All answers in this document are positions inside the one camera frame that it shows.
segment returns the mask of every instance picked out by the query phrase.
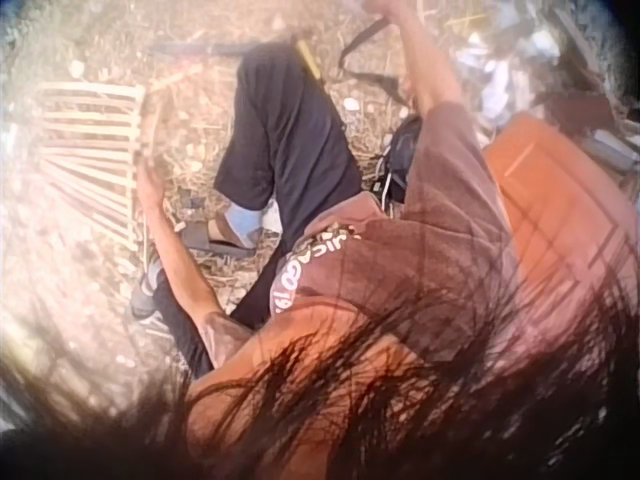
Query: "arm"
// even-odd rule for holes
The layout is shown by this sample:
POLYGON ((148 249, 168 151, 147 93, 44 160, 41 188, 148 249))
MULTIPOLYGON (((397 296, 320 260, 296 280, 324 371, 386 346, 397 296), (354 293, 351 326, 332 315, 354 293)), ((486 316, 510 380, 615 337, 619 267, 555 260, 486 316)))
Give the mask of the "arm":
POLYGON ((462 88, 448 56, 435 45, 433 37, 406 0, 368 0, 368 9, 381 13, 400 28, 409 80, 424 118, 437 104, 464 103, 462 88))
POLYGON ((164 213, 164 190, 154 172, 141 162, 138 167, 138 198, 162 261, 171 290, 200 333, 214 367, 235 354, 251 331, 225 314, 200 267, 174 232, 164 213))

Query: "leg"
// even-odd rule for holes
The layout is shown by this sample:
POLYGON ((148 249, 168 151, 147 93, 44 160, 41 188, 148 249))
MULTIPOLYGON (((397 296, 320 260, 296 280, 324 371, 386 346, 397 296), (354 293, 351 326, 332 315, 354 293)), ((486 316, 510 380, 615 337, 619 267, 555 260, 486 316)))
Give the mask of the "leg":
POLYGON ((282 241, 231 316, 250 327, 269 317, 280 259, 320 213, 358 194, 361 176, 331 100, 288 45, 262 45, 238 71, 235 128, 215 188, 262 210, 275 191, 282 241))
POLYGON ((211 372, 213 364, 202 343, 202 338, 191 318, 178 305, 164 271, 158 275, 158 284, 153 291, 153 301, 162 315, 163 323, 175 339, 178 351, 187 362, 193 378, 197 379, 211 372))

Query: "sneaker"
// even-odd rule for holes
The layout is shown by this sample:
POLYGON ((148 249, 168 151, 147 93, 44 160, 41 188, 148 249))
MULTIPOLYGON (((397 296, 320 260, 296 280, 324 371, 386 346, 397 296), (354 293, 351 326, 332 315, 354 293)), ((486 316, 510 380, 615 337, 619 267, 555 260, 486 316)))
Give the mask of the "sneaker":
POLYGON ((136 320, 145 320, 152 316, 157 308, 153 301, 153 292, 158 286, 158 275, 162 271, 160 257, 154 251, 149 259, 149 268, 140 276, 131 292, 129 310, 136 320))

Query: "black strap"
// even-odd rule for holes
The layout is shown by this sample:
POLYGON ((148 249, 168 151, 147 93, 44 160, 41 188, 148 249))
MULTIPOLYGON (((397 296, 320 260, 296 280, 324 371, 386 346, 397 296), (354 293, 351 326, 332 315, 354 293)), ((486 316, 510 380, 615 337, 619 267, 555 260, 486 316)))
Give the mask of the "black strap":
POLYGON ((390 24, 391 23, 389 22, 389 20, 387 20, 386 18, 381 18, 380 20, 376 20, 375 22, 373 22, 362 32, 356 35, 355 38, 351 40, 351 43, 347 45, 344 50, 342 50, 340 59, 338 60, 338 67, 357 80, 379 86, 393 100, 401 105, 407 105, 407 102, 400 95, 400 82, 397 77, 381 75, 379 73, 354 72, 344 67, 344 61, 347 55, 349 55, 371 37, 376 35, 378 32, 387 28, 390 24))

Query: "orange plastic panel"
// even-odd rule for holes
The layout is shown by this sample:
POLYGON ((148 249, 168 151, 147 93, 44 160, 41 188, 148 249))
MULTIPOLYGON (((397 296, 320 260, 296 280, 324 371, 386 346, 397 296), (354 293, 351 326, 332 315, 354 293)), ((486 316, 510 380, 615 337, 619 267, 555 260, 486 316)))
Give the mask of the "orange plastic panel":
POLYGON ((519 114, 486 155, 528 286, 584 291, 610 267, 637 282, 636 210, 570 140, 519 114))

